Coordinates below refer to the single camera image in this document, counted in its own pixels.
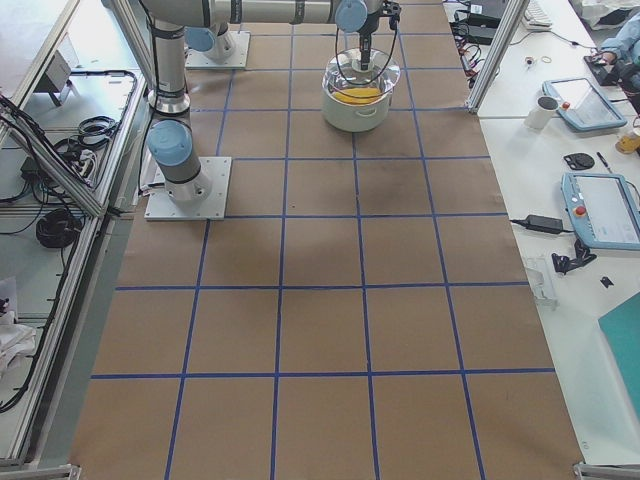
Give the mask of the black gripper over pot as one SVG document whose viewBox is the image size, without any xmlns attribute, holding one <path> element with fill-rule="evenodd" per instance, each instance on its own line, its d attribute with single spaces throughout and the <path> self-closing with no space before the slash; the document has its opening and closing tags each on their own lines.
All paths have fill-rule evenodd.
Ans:
<svg viewBox="0 0 640 480">
<path fill-rule="evenodd" d="M 372 33 L 369 31 L 359 32 L 360 68 L 362 71 L 370 69 L 371 48 Z"/>
</svg>

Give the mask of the silver robot arm near pot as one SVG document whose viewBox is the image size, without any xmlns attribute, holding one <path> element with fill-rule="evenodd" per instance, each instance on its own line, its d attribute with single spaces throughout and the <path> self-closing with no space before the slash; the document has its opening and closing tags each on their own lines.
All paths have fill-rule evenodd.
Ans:
<svg viewBox="0 0 640 480">
<path fill-rule="evenodd" d="M 363 69 L 369 68 L 372 35 L 380 19 L 397 27 L 400 7 L 392 1 L 142 1 L 150 34 L 151 53 L 134 47 L 137 60 L 150 60 L 149 104 L 157 122 L 146 134 L 145 147 L 165 179 L 172 201 L 200 201 L 211 192 L 193 146 L 189 126 L 190 100 L 185 80 L 185 29 L 210 34 L 217 43 L 228 26 L 243 22 L 297 25 L 334 24 L 345 33 L 359 34 Z"/>
</svg>

